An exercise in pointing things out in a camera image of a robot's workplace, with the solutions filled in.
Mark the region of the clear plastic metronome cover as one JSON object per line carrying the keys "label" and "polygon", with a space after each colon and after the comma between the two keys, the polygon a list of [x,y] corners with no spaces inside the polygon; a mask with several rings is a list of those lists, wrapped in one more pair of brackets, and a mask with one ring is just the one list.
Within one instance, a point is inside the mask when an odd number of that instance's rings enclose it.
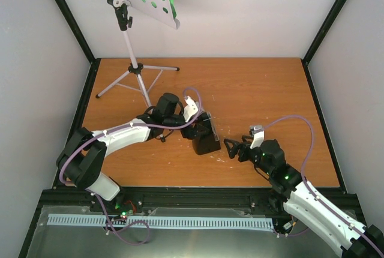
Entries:
{"label": "clear plastic metronome cover", "polygon": [[219,136],[210,112],[202,112],[196,125],[200,138],[210,138],[216,142],[219,141]]}

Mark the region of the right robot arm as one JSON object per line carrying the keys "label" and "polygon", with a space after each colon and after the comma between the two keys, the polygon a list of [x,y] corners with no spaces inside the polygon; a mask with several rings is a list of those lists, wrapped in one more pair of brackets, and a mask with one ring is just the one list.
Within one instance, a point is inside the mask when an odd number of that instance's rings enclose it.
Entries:
{"label": "right robot arm", "polygon": [[303,222],[338,257],[383,257],[383,232],[357,221],[322,195],[287,164],[276,140],[253,146],[244,136],[241,142],[225,139],[224,144],[230,158],[250,161],[267,174],[272,189],[283,199],[284,211]]}

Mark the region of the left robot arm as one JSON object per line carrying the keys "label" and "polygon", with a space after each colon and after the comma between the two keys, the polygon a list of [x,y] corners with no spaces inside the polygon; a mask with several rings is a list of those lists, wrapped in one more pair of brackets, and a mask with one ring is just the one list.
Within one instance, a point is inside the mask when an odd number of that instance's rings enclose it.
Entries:
{"label": "left robot arm", "polygon": [[101,171],[104,159],[133,144],[155,139],[164,130],[190,130],[202,112],[201,99],[185,95],[181,102],[176,95],[165,93],[155,106],[122,125],[98,131],[80,128],[56,161],[59,180],[102,198],[111,211],[119,211],[125,197],[118,183]]}

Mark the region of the black metronome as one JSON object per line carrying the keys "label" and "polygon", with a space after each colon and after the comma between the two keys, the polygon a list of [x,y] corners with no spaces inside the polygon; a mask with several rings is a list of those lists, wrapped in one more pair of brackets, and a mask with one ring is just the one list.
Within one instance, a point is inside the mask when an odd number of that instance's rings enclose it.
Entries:
{"label": "black metronome", "polygon": [[220,139],[216,142],[210,138],[202,138],[200,140],[193,140],[192,144],[197,155],[205,155],[221,149]]}

